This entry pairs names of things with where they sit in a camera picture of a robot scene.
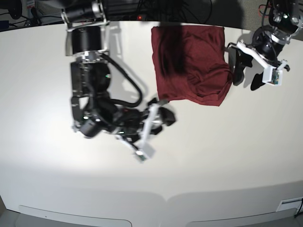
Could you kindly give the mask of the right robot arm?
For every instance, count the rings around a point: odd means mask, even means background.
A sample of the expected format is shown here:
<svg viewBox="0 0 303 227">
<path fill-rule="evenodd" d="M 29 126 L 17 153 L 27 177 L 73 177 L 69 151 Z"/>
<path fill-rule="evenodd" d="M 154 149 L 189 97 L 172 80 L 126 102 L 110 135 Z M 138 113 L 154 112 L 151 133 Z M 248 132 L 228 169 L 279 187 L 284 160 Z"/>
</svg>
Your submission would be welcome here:
<svg viewBox="0 0 303 227">
<path fill-rule="evenodd" d="M 110 22 L 102 1 L 64 3 L 61 16 L 67 27 L 66 55 L 75 58 L 71 63 L 73 130 L 88 139 L 101 132 L 114 135 L 140 162 L 151 159 L 155 150 L 150 138 L 176 121 L 174 113 L 165 108 L 167 100 L 154 98 L 144 110 L 138 109 L 142 91 L 109 55 Z M 135 102 L 111 98 L 110 66 L 137 90 Z"/>
</svg>

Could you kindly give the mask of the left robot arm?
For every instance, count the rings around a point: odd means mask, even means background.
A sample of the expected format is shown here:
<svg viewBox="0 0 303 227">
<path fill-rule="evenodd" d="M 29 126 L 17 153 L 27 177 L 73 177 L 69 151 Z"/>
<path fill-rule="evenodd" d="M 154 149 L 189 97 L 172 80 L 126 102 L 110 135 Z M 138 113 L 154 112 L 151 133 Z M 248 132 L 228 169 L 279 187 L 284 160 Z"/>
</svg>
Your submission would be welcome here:
<svg viewBox="0 0 303 227">
<path fill-rule="evenodd" d="M 263 71 L 256 74 L 250 85 L 255 91 L 268 84 L 280 86 L 283 70 L 290 70 L 286 60 L 278 60 L 284 46 L 289 44 L 303 28 L 303 10 L 297 0 L 268 0 L 263 16 L 268 16 L 269 24 L 262 24 L 253 34 L 250 44 L 238 41 L 229 43 L 228 48 L 236 51 L 233 84 L 244 80 L 244 70 L 256 61 Z"/>
</svg>

